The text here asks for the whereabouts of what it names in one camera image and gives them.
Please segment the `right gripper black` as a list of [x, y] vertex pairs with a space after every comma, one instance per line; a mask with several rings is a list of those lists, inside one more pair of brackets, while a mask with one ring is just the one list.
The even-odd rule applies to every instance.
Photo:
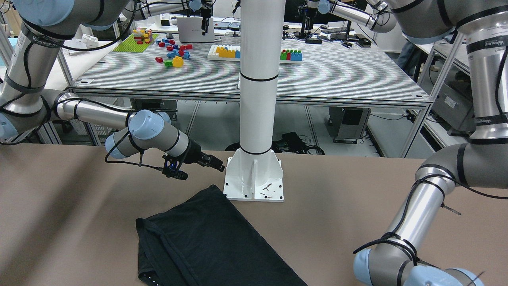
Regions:
[[224, 172], [225, 170], [223, 161], [213, 155], [202, 153], [201, 145], [196, 143], [193, 139], [189, 139], [189, 144], [183, 153], [183, 163], [193, 164], [198, 161], [201, 166], [211, 167], [220, 172]]

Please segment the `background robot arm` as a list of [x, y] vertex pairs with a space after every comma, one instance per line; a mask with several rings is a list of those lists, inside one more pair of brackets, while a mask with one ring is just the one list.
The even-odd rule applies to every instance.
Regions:
[[208, 33], [214, 2], [212, 0], [158, 0], [155, 2], [130, 0], [121, 14], [132, 21], [146, 20], [149, 17], [191, 10], [201, 15], [202, 35]]

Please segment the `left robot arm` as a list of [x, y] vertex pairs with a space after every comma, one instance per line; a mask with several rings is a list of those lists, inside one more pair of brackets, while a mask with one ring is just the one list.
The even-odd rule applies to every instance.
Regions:
[[456, 186], [507, 188], [506, 0], [388, 0], [414, 43], [431, 43], [456, 29], [466, 39], [475, 132], [417, 170], [415, 183], [387, 232], [361, 246], [354, 275], [367, 286], [481, 286], [479, 275], [422, 262], [417, 251], [444, 199]]

